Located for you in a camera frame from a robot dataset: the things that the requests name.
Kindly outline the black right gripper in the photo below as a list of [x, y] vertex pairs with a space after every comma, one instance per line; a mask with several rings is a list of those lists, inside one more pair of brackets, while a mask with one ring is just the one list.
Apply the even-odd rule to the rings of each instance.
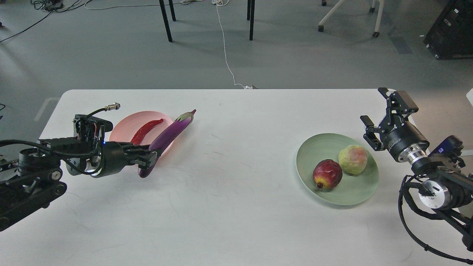
[[429, 141], [409, 122], [409, 116], [419, 111], [409, 94], [387, 88], [378, 88], [378, 92], [386, 100], [386, 115], [379, 127], [369, 116], [360, 116], [365, 126], [365, 141], [375, 151], [387, 150], [396, 162], [406, 162], [412, 150], [427, 150]]

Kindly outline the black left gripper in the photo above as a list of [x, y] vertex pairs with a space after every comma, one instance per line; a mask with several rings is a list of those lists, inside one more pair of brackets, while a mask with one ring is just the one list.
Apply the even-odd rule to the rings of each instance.
[[[145, 150], [139, 155], [137, 150]], [[161, 150], [149, 150], [147, 145], [133, 143], [106, 142], [102, 147], [101, 168], [92, 177], [104, 177], [119, 173], [125, 166], [138, 165], [142, 170], [152, 168], [162, 154]]]

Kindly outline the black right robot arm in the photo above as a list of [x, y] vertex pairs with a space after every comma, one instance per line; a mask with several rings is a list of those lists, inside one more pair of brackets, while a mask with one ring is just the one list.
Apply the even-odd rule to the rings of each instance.
[[424, 243], [408, 228], [404, 219], [403, 203], [417, 215], [430, 220], [442, 220], [462, 234], [462, 243], [472, 251], [472, 216], [456, 209], [472, 202], [472, 174], [464, 175], [461, 168], [463, 143], [456, 136], [445, 138], [431, 153], [429, 142], [409, 121], [419, 108], [406, 91], [391, 91], [380, 87], [378, 92], [387, 103], [386, 114], [378, 126], [368, 116], [360, 119], [365, 126], [363, 138], [375, 151], [387, 150], [396, 162], [409, 162], [412, 175], [401, 182], [398, 212], [407, 234], [425, 251], [446, 259], [471, 265], [463, 259], [443, 253]]

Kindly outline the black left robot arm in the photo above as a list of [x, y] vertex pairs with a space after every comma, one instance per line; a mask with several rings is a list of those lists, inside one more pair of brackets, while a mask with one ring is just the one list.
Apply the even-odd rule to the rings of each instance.
[[1, 171], [13, 170], [12, 177], [1, 178], [1, 230], [5, 230], [65, 194], [67, 185], [61, 182], [64, 172], [61, 162], [71, 175], [95, 178], [113, 175], [125, 166], [137, 165], [150, 170], [163, 149], [149, 145], [105, 141], [113, 124], [97, 118], [96, 113], [117, 110], [118, 103], [105, 106], [73, 119], [72, 137], [40, 139], [36, 143], [19, 140], [1, 141], [1, 146], [24, 144], [18, 159], [1, 163]]

